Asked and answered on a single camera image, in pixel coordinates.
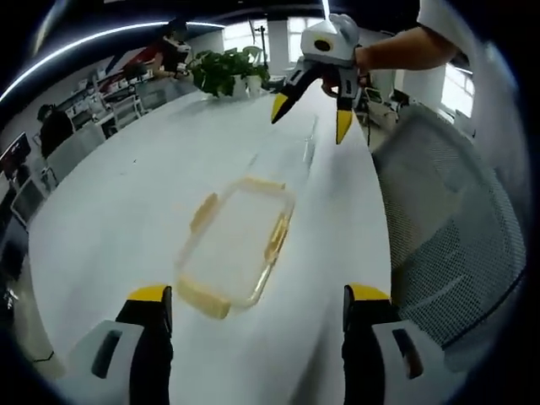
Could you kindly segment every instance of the white table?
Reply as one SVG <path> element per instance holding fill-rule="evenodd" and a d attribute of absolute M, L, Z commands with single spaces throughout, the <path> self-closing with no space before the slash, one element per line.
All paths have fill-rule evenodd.
<path fill-rule="evenodd" d="M 340 403 L 343 286 L 390 293 L 386 217 L 360 127 L 355 121 L 335 145 L 335 100 L 320 84 L 275 126 L 272 96 L 204 97 L 181 97 L 108 139 L 35 218 L 30 265 L 52 346 L 65 358 L 92 327 L 115 318 L 131 291 L 172 284 L 189 222 L 210 192 L 251 170 L 271 180 L 284 170 L 297 203 L 259 303 L 215 321 L 175 297 L 171 403 L 303 402 L 302 379 L 315 381 L 306 391 L 316 399 L 306 403 Z M 304 167 L 299 145 L 310 134 L 316 149 L 302 181 L 293 172 Z"/>

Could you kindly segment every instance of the ceiling light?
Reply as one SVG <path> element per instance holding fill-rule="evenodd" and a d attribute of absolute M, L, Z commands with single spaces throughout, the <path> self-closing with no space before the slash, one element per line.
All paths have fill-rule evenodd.
<path fill-rule="evenodd" d="M 322 0 L 322 9 L 324 10 L 324 19 L 328 19 L 330 15 L 330 4 L 328 4 L 328 0 Z"/>
<path fill-rule="evenodd" d="M 198 23 L 197 21 L 188 21 L 186 23 L 187 26 L 189 25 L 195 25 L 197 27 L 214 27 L 214 28 L 225 28 L 222 24 L 213 24 L 213 23 Z"/>
<path fill-rule="evenodd" d="M 456 69 L 459 70 L 460 72 L 464 72 L 464 73 L 467 73 L 467 74 L 473 74 L 473 72 L 471 72 L 470 70 L 464 69 L 463 67 L 457 67 L 457 66 L 455 66 L 454 68 L 456 68 Z"/>
<path fill-rule="evenodd" d="M 75 42 L 72 42 L 71 44 L 68 44 L 62 48 L 60 48 L 57 51 L 54 51 L 52 54 L 47 55 L 40 61 L 38 61 L 35 65 L 28 68 L 23 74 L 18 76 L 13 83 L 9 85 L 9 87 L 3 92 L 2 95 L 0 95 L 0 102 L 5 99 L 9 93 L 11 93 L 19 84 L 24 82 L 33 72 L 41 68 L 43 65 L 50 62 L 52 59 L 55 59 L 56 57 L 61 56 L 62 54 L 66 53 L 67 51 L 72 50 L 73 48 L 76 48 L 79 45 L 82 45 L 86 42 L 90 42 L 92 40 L 96 40 L 98 38 L 101 38 L 102 36 L 107 36 L 111 34 L 115 34 L 117 32 L 127 31 L 127 30 L 136 30 L 139 28 L 148 28 L 148 27 L 156 27 L 160 25 L 167 25 L 169 21 L 156 21 L 153 23 L 141 23 L 141 24 L 132 24 L 132 25 L 126 25 L 125 27 L 118 27 L 114 28 L 112 30 L 102 31 L 98 32 L 97 34 L 93 34 L 90 36 L 87 36 L 85 38 L 82 38 L 80 40 L 76 40 Z M 189 21 L 186 23 L 186 25 L 196 25 L 196 26 L 204 26 L 204 27 L 215 27 L 215 28 L 224 28 L 224 25 L 221 24 L 211 24 L 211 23 L 198 23 L 196 21 Z"/>

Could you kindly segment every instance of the white sleeve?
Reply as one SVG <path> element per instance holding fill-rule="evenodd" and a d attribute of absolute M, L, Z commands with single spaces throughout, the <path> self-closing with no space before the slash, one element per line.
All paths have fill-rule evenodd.
<path fill-rule="evenodd" d="M 418 22 L 467 52 L 467 40 L 460 26 L 462 22 L 446 0 L 420 0 Z"/>

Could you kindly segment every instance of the person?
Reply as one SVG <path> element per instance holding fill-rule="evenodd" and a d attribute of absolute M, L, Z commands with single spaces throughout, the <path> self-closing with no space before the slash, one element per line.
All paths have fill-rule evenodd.
<path fill-rule="evenodd" d="M 189 57 L 191 47 L 183 40 L 183 27 L 178 24 L 168 24 L 164 35 L 156 43 L 157 53 L 154 56 L 152 70 L 157 78 L 182 78 L 187 76 L 186 59 Z"/>
<path fill-rule="evenodd" d="M 62 142 L 73 135 L 73 124 L 68 114 L 52 104 L 42 105 L 37 119 L 43 124 L 40 130 L 41 154 L 47 159 Z"/>
<path fill-rule="evenodd" d="M 475 87 L 471 117 L 476 130 L 474 142 L 506 190 L 526 239 L 532 222 L 531 179 L 514 89 L 508 85 L 510 70 L 493 47 L 475 38 L 446 0 L 420 0 L 418 23 L 419 27 L 392 38 L 356 48 L 359 74 L 377 69 L 437 68 L 458 51 L 465 53 Z M 323 80 L 323 90 L 332 93 L 335 83 Z"/>

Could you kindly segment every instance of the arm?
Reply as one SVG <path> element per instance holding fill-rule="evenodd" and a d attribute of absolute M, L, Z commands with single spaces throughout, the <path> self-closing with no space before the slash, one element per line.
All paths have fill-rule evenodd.
<path fill-rule="evenodd" d="M 457 47 L 426 27 L 417 27 L 377 42 L 357 48 L 356 62 L 361 73 L 376 69 L 425 70 L 449 62 Z"/>

